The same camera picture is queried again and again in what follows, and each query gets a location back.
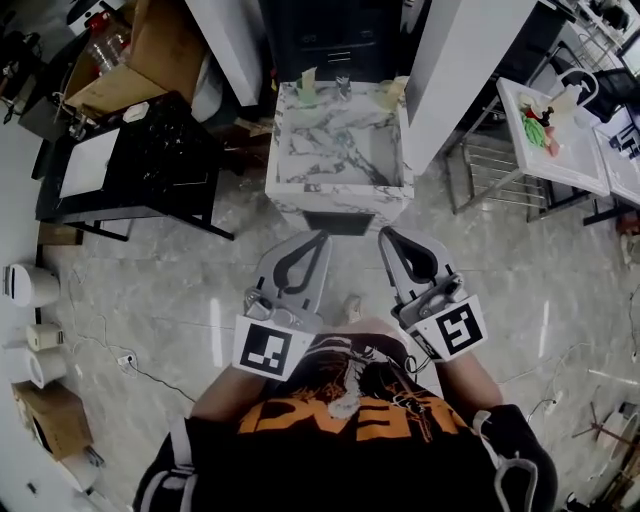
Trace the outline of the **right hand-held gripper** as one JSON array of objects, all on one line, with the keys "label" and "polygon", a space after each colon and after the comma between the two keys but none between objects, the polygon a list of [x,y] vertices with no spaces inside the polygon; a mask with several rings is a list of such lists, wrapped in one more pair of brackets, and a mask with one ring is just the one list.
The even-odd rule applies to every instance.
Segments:
[{"label": "right hand-held gripper", "polygon": [[382,228],[378,234],[390,285],[391,315],[434,362],[449,362],[488,339],[479,298],[438,240],[421,232]]}]

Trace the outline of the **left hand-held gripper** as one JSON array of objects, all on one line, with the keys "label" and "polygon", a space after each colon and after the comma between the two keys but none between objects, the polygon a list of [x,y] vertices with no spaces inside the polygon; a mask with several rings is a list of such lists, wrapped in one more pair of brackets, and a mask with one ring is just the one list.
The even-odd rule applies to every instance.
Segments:
[{"label": "left hand-held gripper", "polygon": [[324,230],[305,231],[260,259],[236,317],[232,366],[286,381],[323,329],[318,314],[332,253]]}]

